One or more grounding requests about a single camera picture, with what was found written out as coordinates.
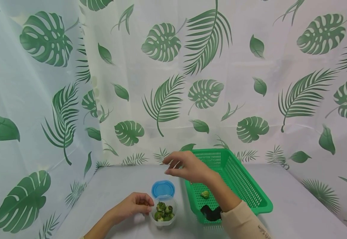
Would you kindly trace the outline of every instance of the container lid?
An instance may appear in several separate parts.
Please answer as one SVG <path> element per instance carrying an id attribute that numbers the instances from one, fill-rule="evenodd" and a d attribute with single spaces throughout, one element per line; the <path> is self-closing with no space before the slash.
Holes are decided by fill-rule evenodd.
<path id="1" fill-rule="evenodd" d="M 152 195 L 157 198 L 162 195 L 174 196 L 174 185 L 171 181 L 156 181 L 152 186 Z"/>

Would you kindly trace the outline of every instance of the right hand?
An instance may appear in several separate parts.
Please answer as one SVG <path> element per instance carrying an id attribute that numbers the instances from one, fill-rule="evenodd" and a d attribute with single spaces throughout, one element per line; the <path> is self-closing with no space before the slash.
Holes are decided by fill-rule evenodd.
<path id="1" fill-rule="evenodd" d="M 173 152 L 163 160 L 163 164 L 170 164 L 165 174 L 184 178 L 192 183 L 205 184 L 216 173 L 191 151 Z"/>

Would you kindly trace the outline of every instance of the beige sleeve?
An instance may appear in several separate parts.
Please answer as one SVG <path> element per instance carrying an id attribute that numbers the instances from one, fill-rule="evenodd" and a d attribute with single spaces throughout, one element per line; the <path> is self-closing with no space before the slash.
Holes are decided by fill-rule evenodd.
<path id="1" fill-rule="evenodd" d="M 221 220 L 231 239 L 271 239 L 267 229 L 244 201 L 231 211 L 221 213 Z"/>

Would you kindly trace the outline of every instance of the table surface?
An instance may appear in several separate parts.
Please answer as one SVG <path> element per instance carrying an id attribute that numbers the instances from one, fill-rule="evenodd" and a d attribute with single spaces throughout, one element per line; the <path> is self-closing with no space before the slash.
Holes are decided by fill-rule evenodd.
<path id="1" fill-rule="evenodd" d="M 272 238 L 347 239 L 347 227 L 281 166 L 247 164 L 245 167 L 274 205 L 271 213 L 259 215 Z M 228 238 L 221 226 L 204 227 L 196 221 L 189 208 L 184 180 L 165 175 L 166 168 L 149 165 L 99 169 L 53 239 L 79 239 L 131 192 L 151 195 L 152 185 L 159 180 L 170 180 L 175 186 L 178 218 L 174 228 L 158 230 L 149 217 L 139 214 L 113 227 L 106 238 Z"/>

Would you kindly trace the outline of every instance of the green plastic basket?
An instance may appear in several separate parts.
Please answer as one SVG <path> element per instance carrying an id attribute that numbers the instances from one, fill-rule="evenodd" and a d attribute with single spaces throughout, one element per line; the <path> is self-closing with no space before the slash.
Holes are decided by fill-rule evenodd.
<path id="1" fill-rule="evenodd" d="M 248 204 L 254 214 L 270 213 L 273 210 L 273 204 L 267 195 L 229 149 L 194 149 L 192 153 L 209 168 L 219 173 L 224 182 Z M 212 192 L 209 199 L 204 199 L 200 194 L 203 191 L 209 191 L 204 184 L 190 183 L 186 180 L 185 186 L 191 211 L 198 221 L 202 224 L 221 223 L 221 220 L 208 221 L 200 211 L 206 204 L 212 210 L 219 206 Z"/>

